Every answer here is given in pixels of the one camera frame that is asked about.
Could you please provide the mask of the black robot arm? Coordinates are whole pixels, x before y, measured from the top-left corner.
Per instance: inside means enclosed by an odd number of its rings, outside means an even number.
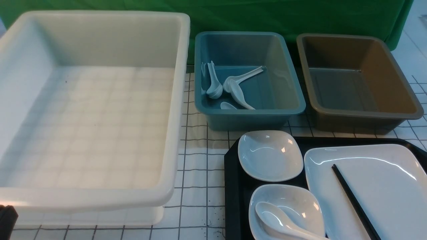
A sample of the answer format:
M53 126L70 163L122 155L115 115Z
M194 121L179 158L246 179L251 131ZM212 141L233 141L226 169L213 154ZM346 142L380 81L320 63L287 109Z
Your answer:
M18 219L14 206L0 205L0 239L9 240Z

